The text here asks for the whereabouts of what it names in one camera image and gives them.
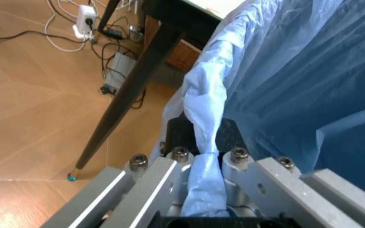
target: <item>blue cloth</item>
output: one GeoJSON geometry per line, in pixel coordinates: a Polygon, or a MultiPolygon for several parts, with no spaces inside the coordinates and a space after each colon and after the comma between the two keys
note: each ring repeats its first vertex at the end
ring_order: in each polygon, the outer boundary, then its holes
{"type": "Polygon", "coordinates": [[[182,111],[202,153],[184,216],[227,215],[215,145],[223,116],[255,160],[285,155],[302,172],[329,168],[365,190],[365,0],[245,1],[165,107],[161,141],[182,111]]]}

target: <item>dark wooden table leg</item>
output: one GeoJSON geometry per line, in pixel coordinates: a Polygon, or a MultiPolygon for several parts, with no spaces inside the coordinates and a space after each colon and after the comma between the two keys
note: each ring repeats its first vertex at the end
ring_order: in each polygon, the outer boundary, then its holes
{"type": "Polygon", "coordinates": [[[164,61],[180,40],[181,34],[182,32],[176,28],[165,23],[161,24],[99,121],[75,168],[68,174],[67,178],[70,181],[77,179],[81,169],[116,128],[135,99],[143,91],[157,66],[164,61]]]}
{"type": "Polygon", "coordinates": [[[94,38],[91,40],[93,44],[98,42],[99,34],[104,33],[105,26],[108,24],[109,19],[114,13],[116,7],[118,6],[120,0],[109,0],[108,4],[105,7],[105,12],[102,15],[102,19],[98,25],[98,32],[95,33],[94,38]]]}

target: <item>blue leg cap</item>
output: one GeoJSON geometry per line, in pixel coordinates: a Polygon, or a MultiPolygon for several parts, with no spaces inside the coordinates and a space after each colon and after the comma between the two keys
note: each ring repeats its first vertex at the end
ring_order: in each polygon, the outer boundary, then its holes
{"type": "Polygon", "coordinates": [[[69,180],[69,181],[75,181],[75,180],[77,180],[77,177],[73,177],[73,176],[71,176],[70,175],[70,173],[67,175],[67,179],[69,180]]]}

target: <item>power strip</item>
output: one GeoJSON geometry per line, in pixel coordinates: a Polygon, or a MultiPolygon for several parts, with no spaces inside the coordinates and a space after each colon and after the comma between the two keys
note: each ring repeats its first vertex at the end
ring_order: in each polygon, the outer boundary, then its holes
{"type": "Polygon", "coordinates": [[[98,14],[95,12],[94,7],[88,5],[80,5],[78,9],[77,22],[73,25],[74,34],[78,39],[92,38],[92,31],[86,20],[91,19],[94,27],[95,20],[98,14]]]}

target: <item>bolt head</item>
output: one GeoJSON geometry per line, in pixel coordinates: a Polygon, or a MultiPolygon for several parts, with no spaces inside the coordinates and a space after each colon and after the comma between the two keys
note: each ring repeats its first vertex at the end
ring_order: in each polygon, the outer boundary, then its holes
{"type": "Polygon", "coordinates": [[[147,165],[147,156],[142,153],[134,154],[129,160],[129,166],[132,171],[144,171],[147,165]]]}
{"type": "Polygon", "coordinates": [[[285,156],[280,156],[277,158],[277,161],[284,166],[284,168],[286,168],[287,170],[293,170],[295,167],[295,163],[294,161],[289,158],[289,157],[285,157],[285,156]]]}
{"type": "Polygon", "coordinates": [[[165,142],[160,142],[159,150],[160,150],[160,155],[164,157],[165,156],[165,142]]]}
{"type": "Polygon", "coordinates": [[[188,161],[188,149],[182,146],[174,147],[171,151],[171,158],[179,163],[188,161]]]}
{"type": "Polygon", "coordinates": [[[249,160],[249,153],[245,148],[235,147],[231,150],[231,161],[236,164],[245,163],[249,160]]]}

